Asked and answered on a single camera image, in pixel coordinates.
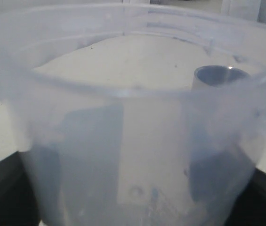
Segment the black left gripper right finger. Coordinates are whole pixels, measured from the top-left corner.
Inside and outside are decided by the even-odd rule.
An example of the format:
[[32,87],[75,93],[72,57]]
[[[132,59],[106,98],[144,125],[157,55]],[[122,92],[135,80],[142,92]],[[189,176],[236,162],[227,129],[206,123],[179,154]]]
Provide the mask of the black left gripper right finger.
[[228,226],[266,226],[266,173],[257,169],[237,199]]

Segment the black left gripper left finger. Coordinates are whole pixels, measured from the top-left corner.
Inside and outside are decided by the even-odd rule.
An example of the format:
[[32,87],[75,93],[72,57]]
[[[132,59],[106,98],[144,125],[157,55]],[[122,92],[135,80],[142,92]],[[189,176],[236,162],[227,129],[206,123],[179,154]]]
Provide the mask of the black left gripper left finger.
[[40,216],[18,152],[0,161],[0,226],[37,226]]

